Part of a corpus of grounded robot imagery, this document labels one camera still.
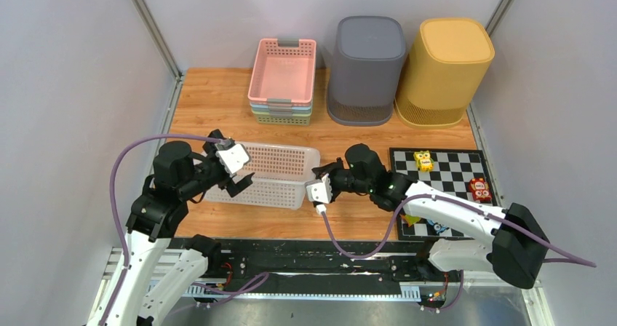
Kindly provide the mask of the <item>grey slatted waste bin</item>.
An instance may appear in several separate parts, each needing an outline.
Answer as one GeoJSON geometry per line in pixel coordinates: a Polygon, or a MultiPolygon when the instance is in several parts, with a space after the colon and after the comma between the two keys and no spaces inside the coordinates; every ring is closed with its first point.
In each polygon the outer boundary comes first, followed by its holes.
{"type": "Polygon", "coordinates": [[[391,17],[349,16],[337,27],[327,85],[327,112],[342,125],[385,124],[407,57],[401,25],[391,17]]]}

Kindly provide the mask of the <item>white perforated basket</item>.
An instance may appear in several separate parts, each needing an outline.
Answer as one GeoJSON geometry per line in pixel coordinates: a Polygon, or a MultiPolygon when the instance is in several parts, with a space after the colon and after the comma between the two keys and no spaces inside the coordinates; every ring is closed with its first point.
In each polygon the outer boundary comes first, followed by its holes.
{"type": "Polygon", "coordinates": [[[253,142],[243,145],[251,161],[234,180],[252,173],[252,185],[235,197],[214,186],[204,198],[208,202],[299,209],[306,196],[305,183],[314,179],[312,169],[321,161],[320,152],[307,146],[253,142]]]}

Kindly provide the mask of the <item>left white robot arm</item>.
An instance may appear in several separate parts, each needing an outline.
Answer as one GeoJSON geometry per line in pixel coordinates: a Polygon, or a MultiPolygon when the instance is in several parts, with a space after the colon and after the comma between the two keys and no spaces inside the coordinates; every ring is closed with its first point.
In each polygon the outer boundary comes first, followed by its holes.
{"type": "Polygon", "coordinates": [[[161,325],[188,287],[201,275],[217,276],[223,268],[221,245],[196,235],[175,265],[154,287],[152,275],[188,214],[188,203],[200,202],[213,187],[230,197],[252,185],[252,175],[235,181],[251,161],[246,147],[214,130],[207,137],[159,134],[141,138],[117,156],[109,179],[112,216],[121,240],[121,256],[100,304],[88,325],[161,325]],[[163,140],[140,196],[120,224],[116,176],[123,158],[135,147],[163,140]]]}

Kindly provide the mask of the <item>yellow slatted waste bin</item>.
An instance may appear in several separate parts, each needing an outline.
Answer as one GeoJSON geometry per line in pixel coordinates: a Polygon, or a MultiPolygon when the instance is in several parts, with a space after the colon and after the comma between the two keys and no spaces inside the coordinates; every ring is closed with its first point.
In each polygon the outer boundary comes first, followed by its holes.
{"type": "Polygon", "coordinates": [[[424,20],[404,65],[394,108],[409,127],[446,129],[466,113],[495,56],[483,24],[467,17],[424,20]]]}

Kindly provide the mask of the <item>blue perforated basket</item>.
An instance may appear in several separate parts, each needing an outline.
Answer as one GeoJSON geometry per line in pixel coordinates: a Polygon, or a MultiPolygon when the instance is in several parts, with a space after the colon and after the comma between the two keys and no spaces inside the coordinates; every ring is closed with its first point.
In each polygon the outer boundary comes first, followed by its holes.
{"type": "Polygon", "coordinates": [[[266,113],[285,112],[285,113],[293,113],[293,114],[310,114],[312,112],[313,103],[311,103],[309,106],[294,106],[291,104],[283,104],[283,103],[276,103],[276,104],[250,103],[250,107],[254,111],[266,112],[266,113]]]}

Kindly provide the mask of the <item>pink perforated basket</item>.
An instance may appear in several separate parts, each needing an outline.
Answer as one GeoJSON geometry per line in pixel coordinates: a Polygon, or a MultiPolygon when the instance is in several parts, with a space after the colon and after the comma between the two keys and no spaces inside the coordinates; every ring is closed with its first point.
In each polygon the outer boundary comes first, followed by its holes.
{"type": "Polygon", "coordinates": [[[261,39],[247,98],[257,104],[309,106],[316,61],[317,42],[313,39],[261,39]]]}

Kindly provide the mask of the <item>green perforated basket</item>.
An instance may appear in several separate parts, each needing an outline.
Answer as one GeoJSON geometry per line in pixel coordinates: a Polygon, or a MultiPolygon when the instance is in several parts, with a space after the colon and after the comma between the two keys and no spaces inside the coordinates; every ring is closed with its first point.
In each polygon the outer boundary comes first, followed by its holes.
{"type": "Polygon", "coordinates": [[[311,114],[265,111],[252,111],[252,113],[259,124],[307,126],[311,121],[311,114]]]}

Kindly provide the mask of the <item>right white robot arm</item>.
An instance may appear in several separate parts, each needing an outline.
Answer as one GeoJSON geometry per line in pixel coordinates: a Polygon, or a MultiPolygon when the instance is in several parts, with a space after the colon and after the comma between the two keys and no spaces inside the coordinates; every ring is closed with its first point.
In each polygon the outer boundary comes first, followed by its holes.
{"type": "Polygon", "coordinates": [[[409,175],[387,170],[376,152],[359,143],[343,159],[315,167],[305,184],[307,199],[320,215],[342,192],[366,195],[378,208],[433,220],[467,235],[438,239],[415,263],[419,277],[434,280],[443,271],[492,272],[521,289],[532,288],[549,250],[549,240],[522,204],[507,208],[461,199],[409,175]]]}

